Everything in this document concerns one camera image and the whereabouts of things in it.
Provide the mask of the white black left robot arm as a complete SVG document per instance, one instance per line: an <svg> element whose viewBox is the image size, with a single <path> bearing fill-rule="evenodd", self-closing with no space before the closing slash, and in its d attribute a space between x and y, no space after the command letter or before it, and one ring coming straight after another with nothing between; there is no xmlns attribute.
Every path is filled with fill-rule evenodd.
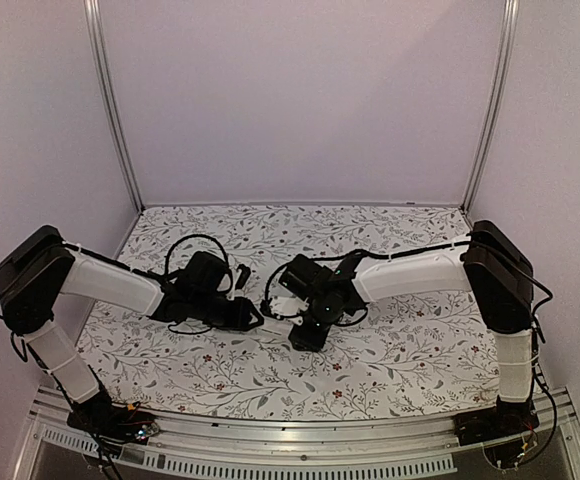
<svg viewBox="0 0 580 480"><path fill-rule="evenodd" d="M264 323L254 303L237 293L248 267L231 267L225 250L196 251L181 268L173 267L172 256L166 254L161 271L144 271L43 225L0 262L0 320L98 434L111 433L119 415L99 397L104 387L56 321L58 301L103 303L166 324L195 320L204 332L248 332Z"/></svg>

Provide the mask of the floral patterned table mat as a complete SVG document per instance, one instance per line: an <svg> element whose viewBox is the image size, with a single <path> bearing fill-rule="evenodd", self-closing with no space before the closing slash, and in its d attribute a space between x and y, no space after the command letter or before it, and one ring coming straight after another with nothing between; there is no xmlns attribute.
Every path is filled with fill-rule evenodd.
<svg viewBox="0 0 580 480"><path fill-rule="evenodd" d="M468 233L453 208L388 206L153 207L121 250L159 273L194 253L227 255L251 277L244 295L282 296L275 270L298 254L334 260L356 249L391 254ZM168 327L99 303L78 351L112 399L145 408L254 420L364 420L486 408L498 399L495 339L469 292L383 299L317 353L254 329Z"/></svg>

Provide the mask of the aluminium frame post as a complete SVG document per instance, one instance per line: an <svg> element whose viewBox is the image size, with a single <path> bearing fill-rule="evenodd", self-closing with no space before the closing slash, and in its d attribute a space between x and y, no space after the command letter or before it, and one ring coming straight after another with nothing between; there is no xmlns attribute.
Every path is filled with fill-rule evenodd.
<svg viewBox="0 0 580 480"><path fill-rule="evenodd" d="M461 209L466 215L469 214L474 206L485 171L491 144L496 132L499 112L505 94L511 57L513 55L514 40L519 17L519 4L520 2L518 0L506 0L504 2L494 76L486 105L483 125L477 143L473 166L470 171L467 187L461 204Z"/></svg>
<svg viewBox="0 0 580 480"><path fill-rule="evenodd" d="M84 10L95 71L101 91L101 98L109 125L112 143L121 169L122 179L135 211L141 213L144 211L145 205L141 196L135 169L132 165L129 147L123 131L118 102L114 92L113 79L104 37L100 2L97 0L85 0Z"/></svg>

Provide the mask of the left aluminium frame post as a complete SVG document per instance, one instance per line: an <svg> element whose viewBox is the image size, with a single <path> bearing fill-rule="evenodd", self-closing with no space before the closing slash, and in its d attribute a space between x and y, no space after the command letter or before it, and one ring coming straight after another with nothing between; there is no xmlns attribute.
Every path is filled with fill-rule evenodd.
<svg viewBox="0 0 580 480"><path fill-rule="evenodd" d="M112 143L121 169L122 179L135 211L141 213L144 211L145 205L141 196L135 169L132 165L129 147L123 131L118 102L114 92L113 79L104 37L100 2L97 0L85 0L84 10L95 71L101 91L101 98L109 125Z"/></svg>

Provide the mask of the right aluminium frame post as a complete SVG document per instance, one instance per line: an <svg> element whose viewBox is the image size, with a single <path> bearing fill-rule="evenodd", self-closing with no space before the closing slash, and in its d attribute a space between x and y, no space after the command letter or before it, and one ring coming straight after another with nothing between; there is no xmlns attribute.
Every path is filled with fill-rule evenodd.
<svg viewBox="0 0 580 480"><path fill-rule="evenodd" d="M473 166L470 171L467 187L461 204L461 209L466 215L469 214L474 206L485 171L491 144L496 132L499 112L505 94L511 57L513 55L514 40L519 17L519 4L520 2L518 0L506 0L504 2L494 76L486 105L483 125L477 143Z"/></svg>

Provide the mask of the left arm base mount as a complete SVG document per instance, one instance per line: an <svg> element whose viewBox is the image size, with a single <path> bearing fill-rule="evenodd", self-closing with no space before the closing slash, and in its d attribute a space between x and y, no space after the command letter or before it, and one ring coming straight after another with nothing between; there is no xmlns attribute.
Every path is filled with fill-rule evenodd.
<svg viewBox="0 0 580 480"><path fill-rule="evenodd" d="M83 402L68 399L71 412L67 424L72 428L117 443L146 444L149 438L160 433L153 414L135 404L115 405L104 388Z"/></svg>

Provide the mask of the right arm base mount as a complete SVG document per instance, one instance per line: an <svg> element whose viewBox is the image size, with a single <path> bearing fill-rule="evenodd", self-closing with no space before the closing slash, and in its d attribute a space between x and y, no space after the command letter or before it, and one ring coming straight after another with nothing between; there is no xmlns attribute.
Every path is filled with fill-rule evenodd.
<svg viewBox="0 0 580 480"><path fill-rule="evenodd" d="M493 407L459 413L452 421L454 435L461 446L529 432L539 426L531 399L514 403L498 398Z"/></svg>

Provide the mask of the front aluminium rail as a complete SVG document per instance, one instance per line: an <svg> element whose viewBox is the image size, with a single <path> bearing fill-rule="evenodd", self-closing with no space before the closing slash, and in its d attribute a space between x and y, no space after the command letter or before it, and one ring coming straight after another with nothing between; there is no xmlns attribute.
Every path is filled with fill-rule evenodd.
<svg viewBox="0 0 580 480"><path fill-rule="evenodd" d="M67 423L60 395L38 391L16 457L16 479L580 479L580 422L564 389L535 399L539 427L527 455L505 468L514 435L464 444L454 417L282 422L157 414L145 444L100 457Z"/></svg>

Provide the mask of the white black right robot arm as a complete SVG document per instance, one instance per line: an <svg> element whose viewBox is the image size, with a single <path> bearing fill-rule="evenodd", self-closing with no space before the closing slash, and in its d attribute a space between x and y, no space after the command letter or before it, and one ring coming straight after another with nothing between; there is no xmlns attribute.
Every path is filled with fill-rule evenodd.
<svg viewBox="0 0 580 480"><path fill-rule="evenodd" d="M444 243L391 254L356 249L335 258L296 255L275 273L286 297L264 296L272 316L290 320L290 339L300 351L319 351L329 330L344 316L401 295L458 291L472 294L486 328L495 339L499 368L499 405L487 415L487 427L507 436L526 417L532 398L533 339L539 334L535 290L547 301L553 293L534 276L528 258L491 221Z"/></svg>

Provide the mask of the white remote control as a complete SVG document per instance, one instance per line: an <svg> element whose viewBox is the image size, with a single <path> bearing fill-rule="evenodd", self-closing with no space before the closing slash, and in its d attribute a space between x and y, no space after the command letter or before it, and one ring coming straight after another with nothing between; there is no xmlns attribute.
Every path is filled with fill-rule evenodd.
<svg viewBox="0 0 580 480"><path fill-rule="evenodd" d="M281 336L287 337L292 328L294 327L294 323L291 321L286 320L270 320L266 321L261 327L258 328L260 332L273 335L273 336Z"/></svg>

